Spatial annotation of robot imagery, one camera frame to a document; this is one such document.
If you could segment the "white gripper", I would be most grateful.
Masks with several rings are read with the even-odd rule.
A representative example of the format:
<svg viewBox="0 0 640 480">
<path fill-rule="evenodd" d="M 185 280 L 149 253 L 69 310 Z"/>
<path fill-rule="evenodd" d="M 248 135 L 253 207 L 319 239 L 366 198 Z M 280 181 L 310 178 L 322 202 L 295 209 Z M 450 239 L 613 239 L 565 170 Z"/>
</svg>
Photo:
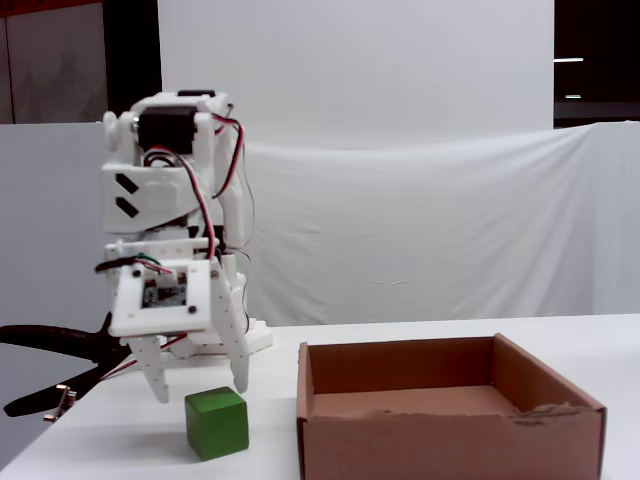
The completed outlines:
<svg viewBox="0 0 640 480">
<path fill-rule="evenodd" d="M 126 241 L 119 239 L 104 247 L 102 273 L 111 298 L 134 289 L 125 277 L 138 278 L 138 300 L 200 300 L 211 292 L 212 323 L 230 361 L 234 385 L 244 393 L 249 382 L 249 351 L 245 339 L 245 274 L 236 256 L 229 252 L 216 258 L 216 268 L 196 274 L 193 264 L 206 260 L 204 238 Z M 169 390 L 162 364 L 161 337 L 124 337 L 148 386 L 160 403 L 169 402 Z"/>
</svg>

